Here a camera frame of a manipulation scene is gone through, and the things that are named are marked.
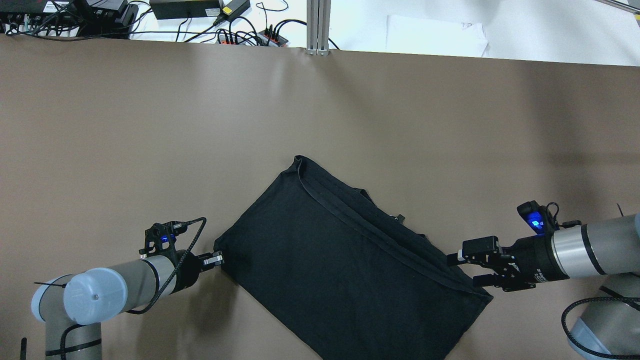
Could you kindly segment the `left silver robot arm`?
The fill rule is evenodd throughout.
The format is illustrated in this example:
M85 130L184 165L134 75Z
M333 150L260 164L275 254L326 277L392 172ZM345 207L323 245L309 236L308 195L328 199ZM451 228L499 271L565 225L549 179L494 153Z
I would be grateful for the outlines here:
M146 256L40 283L30 310L45 324L46 360L102 359L103 322L191 287L225 261L221 251L178 255L185 256L181 265L165 255Z

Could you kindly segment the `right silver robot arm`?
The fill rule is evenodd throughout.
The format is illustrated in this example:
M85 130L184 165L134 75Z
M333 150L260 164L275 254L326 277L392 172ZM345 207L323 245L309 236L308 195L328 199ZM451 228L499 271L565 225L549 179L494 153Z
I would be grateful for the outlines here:
M494 235L466 240L446 257L448 266L478 265L492 270L473 277L476 287L505 292L538 284L604 276L595 296L574 301L561 314L569 344L587 360L639 358L639 215L593 223L558 223L542 208L521 218L534 235L512 246Z

